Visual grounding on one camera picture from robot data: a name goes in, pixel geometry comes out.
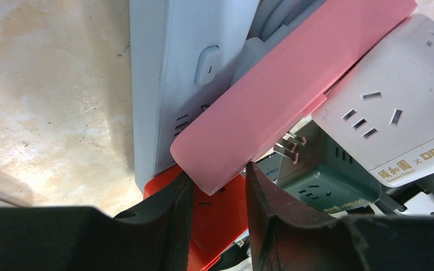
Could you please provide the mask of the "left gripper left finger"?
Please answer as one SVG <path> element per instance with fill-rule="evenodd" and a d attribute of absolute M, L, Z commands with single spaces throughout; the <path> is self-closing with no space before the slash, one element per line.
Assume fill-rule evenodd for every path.
<path fill-rule="evenodd" d="M 181 173 L 115 217 L 93 207 L 2 207 L 0 270 L 185 270 L 193 199 Z"/>

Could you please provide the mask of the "dark green cube adapter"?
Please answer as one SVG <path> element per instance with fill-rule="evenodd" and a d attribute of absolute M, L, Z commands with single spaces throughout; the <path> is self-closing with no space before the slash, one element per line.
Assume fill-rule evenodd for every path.
<path fill-rule="evenodd" d="M 298 158 L 281 160 L 276 184 L 288 194 L 324 213 L 367 207 L 381 194 L 381 184 L 315 122 L 296 135 Z"/>

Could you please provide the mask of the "red cube socket adapter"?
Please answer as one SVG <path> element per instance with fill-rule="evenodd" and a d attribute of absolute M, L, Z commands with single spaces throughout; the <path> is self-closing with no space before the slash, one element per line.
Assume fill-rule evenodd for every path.
<path fill-rule="evenodd" d="M 245 177 L 238 174 L 213 195 L 194 186 L 188 264 L 185 270 L 210 270 L 246 230 Z"/>

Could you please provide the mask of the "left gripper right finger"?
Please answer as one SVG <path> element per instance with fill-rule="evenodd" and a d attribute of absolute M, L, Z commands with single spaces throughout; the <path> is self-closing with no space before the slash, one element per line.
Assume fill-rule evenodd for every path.
<path fill-rule="evenodd" d="M 434 270 L 434 216 L 334 218 L 246 165 L 254 270 Z"/>

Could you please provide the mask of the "white cube socket adapter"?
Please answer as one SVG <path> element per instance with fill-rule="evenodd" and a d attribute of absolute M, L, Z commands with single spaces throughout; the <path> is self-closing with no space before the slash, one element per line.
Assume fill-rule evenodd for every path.
<path fill-rule="evenodd" d="M 387 187 L 434 173 L 434 21 L 405 19 L 311 116 Z"/>

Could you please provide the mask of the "pink triangular power strip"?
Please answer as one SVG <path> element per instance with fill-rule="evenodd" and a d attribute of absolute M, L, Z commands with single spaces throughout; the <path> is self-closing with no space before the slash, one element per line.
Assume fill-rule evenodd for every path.
<path fill-rule="evenodd" d="M 416 6 L 325 1 L 177 136 L 174 161 L 215 194 L 319 107 L 326 90 Z"/>

